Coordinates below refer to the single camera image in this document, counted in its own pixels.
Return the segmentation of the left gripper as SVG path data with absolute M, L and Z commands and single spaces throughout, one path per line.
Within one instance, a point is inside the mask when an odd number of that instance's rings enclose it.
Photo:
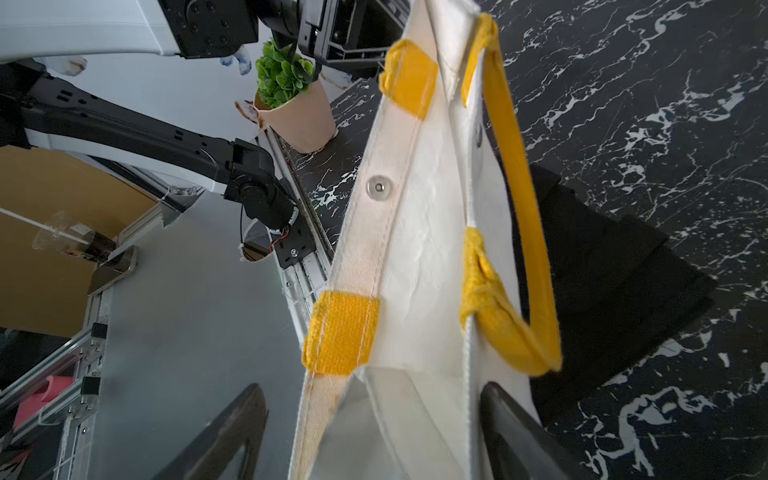
M 405 29 L 399 0 L 300 1 L 299 50 L 325 66 L 377 66 Z

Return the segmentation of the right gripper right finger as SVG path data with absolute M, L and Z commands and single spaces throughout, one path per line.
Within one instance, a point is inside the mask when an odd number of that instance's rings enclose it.
M 480 394 L 480 421 L 493 479 L 594 477 L 495 382 Z

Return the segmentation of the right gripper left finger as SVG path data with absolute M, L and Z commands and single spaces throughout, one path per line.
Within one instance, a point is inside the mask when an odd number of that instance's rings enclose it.
M 268 410 L 261 387 L 248 385 L 157 479 L 252 479 Z

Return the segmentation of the cream bag yellow handles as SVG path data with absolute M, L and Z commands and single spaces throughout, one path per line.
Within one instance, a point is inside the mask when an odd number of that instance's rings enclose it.
M 415 1 L 303 341 L 292 479 L 489 479 L 482 389 L 528 418 L 563 354 L 498 26 Z

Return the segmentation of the black canvas bag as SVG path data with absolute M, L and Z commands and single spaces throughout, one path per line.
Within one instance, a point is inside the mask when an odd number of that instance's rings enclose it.
M 559 175 L 530 168 L 552 272 L 563 363 L 531 382 L 548 424 L 706 312 L 716 282 L 641 219 L 604 216 Z

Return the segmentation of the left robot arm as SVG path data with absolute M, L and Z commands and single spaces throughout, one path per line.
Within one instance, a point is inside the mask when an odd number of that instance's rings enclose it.
M 100 157 L 239 203 L 268 229 L 301 219 L 272 156 L 238 138 L 222 101 L 243 91 L 214 65 L 255 72 L 271 34 L 269 106 L 323 68 L 370 76 L 401 36 L 407 1 L 5 1 L 1 142 Z

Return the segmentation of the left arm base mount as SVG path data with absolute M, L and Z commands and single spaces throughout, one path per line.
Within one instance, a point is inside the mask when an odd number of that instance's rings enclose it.
M 285 270 L 299 264 L 311 253 L 315 253 L 317 245 L 312 229 L 301 211 L 295 207 L 291 223 L 280 230 L 268 230 L 270 234 L 270 251 L 275 254 L 278 265 Z

